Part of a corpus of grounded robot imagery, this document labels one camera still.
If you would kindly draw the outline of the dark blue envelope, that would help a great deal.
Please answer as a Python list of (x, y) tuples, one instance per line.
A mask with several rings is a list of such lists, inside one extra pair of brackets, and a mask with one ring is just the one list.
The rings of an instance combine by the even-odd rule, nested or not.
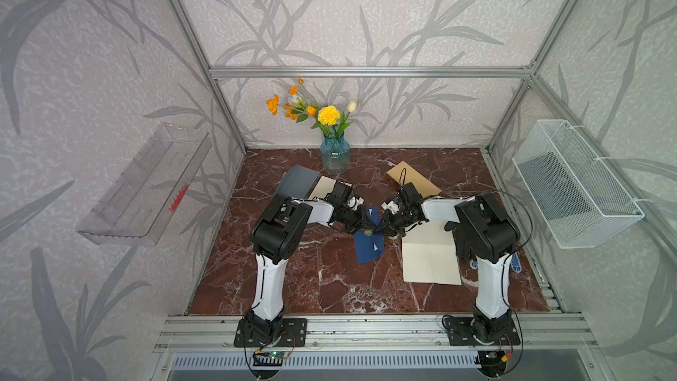
[[(372, 244), (377, 246), (378, 252), (373, 250)], [(366, 264), (378, 259), (384, 253), (384, 237), (358, 233), (354, 235), (354, 246), (358, 264)]]

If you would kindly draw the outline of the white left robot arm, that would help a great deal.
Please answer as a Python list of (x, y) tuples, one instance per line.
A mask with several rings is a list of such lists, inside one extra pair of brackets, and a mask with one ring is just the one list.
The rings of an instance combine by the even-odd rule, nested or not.
[(245, 319), (253, 328), (273, 336), (280, 331), (287, 261), (296, 252), (306, 227), (338, 223), (350, 235), (372, 230), (375, 225), (363, 203), (351, 186), (340, 182), (322, 199), (298, 199), (279, 193), (273, 196), (250, 234), (257, 259), (257, 289)]

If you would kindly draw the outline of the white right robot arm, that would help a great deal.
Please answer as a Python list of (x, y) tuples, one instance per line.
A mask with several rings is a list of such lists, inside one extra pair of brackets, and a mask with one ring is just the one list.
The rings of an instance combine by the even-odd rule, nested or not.
[(403, 236), (413, 225), (432, 220), (446, 223), (444, 229), (457, 235), (457, 254), (474, 258), (479, 275), (474, 306), (477, 335), (502, 331), (511, 322), (508, 299), (511, 256), (518, 251), (520, 232), (493, 192), (467, 199), (425, 198), (413, 183), (398, 190), (398, 197), (382, 204), (384, 218), (375, 232)]

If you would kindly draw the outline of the cream envelope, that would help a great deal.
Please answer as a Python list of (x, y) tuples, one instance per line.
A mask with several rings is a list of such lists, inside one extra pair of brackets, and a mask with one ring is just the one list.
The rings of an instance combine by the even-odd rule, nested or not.
[(321, 176), (311, 194), (308, 195), (308, 199), (324, 199), (333, 192), (335, 183), (335, 179)]

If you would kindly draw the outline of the blue glass vase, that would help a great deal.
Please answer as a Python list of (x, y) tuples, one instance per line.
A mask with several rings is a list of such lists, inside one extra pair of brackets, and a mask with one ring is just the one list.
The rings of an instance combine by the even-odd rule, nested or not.
[(341, 134), (336, 138), (324, 137), (320, 146), (324, 170), (330, 175), (340, 175), (351, 169), (350, 145)]

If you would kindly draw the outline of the cream unfolded paper sheet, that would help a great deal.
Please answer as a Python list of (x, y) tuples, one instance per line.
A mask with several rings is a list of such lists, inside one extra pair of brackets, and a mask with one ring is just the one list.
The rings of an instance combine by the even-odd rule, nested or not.
[(454, 237), (444, 230), (445, 224), (443, 220), (425, 222), (402, 238), (405, 282), (462, 284)]

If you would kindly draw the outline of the black work glove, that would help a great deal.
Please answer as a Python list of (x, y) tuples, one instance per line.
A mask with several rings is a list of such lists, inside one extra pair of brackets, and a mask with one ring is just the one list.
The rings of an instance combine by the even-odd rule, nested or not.
[(454, 234), (457, 257), (468, 264), (475, 262), (476, 255), (472, 245), (479, 234), (474, 225), (472, 225), (471, 222), (466, 222), (465, 220), (463, 222), (446, 222), (444, 225), (444, 230)]

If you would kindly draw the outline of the yellow orange artificial flowers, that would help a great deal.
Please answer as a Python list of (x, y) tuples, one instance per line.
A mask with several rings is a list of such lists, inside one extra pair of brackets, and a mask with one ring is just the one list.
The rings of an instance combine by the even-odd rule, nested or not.
[(301, 91), (302, 87), (304, 81), (299, 78), (289, 88), (290, 101), (285, 104), (280, 103), (278, 95), (273, 95), (273, 98), (266, 101), (268, 111), (276, 116), (282, 109), (284, 116), (296, 123), (312, 121), (312, 129), (320, 129), (327, 139), (341, 138), (352, 124), (350, 117), (357, 111), (358, 102), (350, 101), (345, 110), (339, 110), (333, 105), (320, 105), (310, 93)]

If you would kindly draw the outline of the blue dotted white glove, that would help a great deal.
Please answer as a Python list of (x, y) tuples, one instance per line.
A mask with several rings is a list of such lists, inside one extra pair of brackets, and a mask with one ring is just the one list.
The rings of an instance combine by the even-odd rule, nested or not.
[(521, 273), (522, 272), (522, 265), (521, 265), (521, 262), (519, 260), (518, 254), (516, 254), (516, 253), (513, 254), (512, 257), (511, 257), (511, 269), (515, 273)]

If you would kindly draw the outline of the circuit board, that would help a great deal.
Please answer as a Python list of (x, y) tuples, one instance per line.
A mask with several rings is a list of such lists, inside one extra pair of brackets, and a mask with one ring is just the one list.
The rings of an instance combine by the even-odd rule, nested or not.
[(511, 358), (511, 352), (506, 353), (502, 350), (485, 350), (478, 352), (475, 361), (483, 369), (505, 370), (507, 363)]
[(289, 355), (288, 350), (264, 351), (257, 349), (252, 356), (252, 363), (257, 367), (281, 367), (289, 358)]

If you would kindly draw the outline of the right circuit board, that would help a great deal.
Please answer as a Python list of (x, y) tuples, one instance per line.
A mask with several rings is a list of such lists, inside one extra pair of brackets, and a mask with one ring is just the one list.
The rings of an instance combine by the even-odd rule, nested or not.
[(485, 350), (478, 352), (475, 361), (483, 369), (505, 370), (507, 363), (511, 358), (511, 352), (506, 353), (502, 350)]

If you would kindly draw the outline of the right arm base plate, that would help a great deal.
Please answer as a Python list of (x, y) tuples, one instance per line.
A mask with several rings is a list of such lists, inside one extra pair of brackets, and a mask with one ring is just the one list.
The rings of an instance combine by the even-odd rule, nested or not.
[(442, 316), (442, 325), (451, 346), (489, 347), (520, 346), (522, 340), (515, 321), (510, 316), (496, 322), (475, 317)]

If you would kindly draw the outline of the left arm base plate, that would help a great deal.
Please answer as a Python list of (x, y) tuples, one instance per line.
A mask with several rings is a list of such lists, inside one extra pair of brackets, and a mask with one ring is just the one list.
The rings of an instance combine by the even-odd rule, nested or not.
[(243, 349), (254, 347), (279, 346), (303, 347), (308, 330), (307, 319), (288, 319), (279, 317), (273, 321), (260, 319), (241, 319), (236, 329), (234, 346)]

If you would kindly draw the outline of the clear acrylic wall shelf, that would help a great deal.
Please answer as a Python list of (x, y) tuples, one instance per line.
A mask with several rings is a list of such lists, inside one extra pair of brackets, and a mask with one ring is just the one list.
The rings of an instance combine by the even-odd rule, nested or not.
[(156, 245), (211, 147), (206, 131), (162, 123), (76, 232), (98, 245)]

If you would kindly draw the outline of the aluminium front rail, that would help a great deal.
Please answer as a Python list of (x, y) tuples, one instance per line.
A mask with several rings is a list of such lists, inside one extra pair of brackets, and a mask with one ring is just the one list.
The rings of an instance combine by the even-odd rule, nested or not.
[[(394, 351), (452, 349), (440, 314), (356, 314), (306, 317), (305, 345), (297, 351)], [(521, 327), (513, 331), (521, 343), (501, 340), (492, 345), (476, 342), (457, 345), (459, 350), (497, 349), (597, 349), (599, 344), (580, 313), (528, 313), (518, 315)], [(162, 352), (234, 351), (241, 318), (170, 317), (153, 348)]]

